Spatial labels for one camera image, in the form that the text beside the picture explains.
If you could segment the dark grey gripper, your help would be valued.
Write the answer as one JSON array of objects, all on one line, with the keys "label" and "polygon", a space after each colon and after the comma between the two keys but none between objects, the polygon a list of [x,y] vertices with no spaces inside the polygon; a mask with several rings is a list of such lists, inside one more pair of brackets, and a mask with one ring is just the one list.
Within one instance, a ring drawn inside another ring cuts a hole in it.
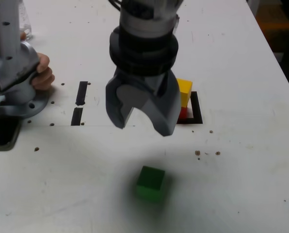
[{"label": "dark grey gripper", "polygon": [[123,129],[134,108],[150,119],[160,135],[172,135],[181,109],[174,73],[137,76],[118,69],[106,85],[108,117],[116,127]]}]

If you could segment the person's hand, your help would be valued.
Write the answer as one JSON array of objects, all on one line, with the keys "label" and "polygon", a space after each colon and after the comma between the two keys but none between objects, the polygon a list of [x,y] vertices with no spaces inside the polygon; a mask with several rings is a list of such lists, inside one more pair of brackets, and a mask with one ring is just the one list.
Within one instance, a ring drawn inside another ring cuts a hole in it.
[{"label": "person's hand", "polygon": [[50,59],[48,56],[38,53],[39,64],[36,68],[37,75],[32,80],[32,86],[35,90],[46,91],[51,88],[55,80],[52,69],[49,67]]}]

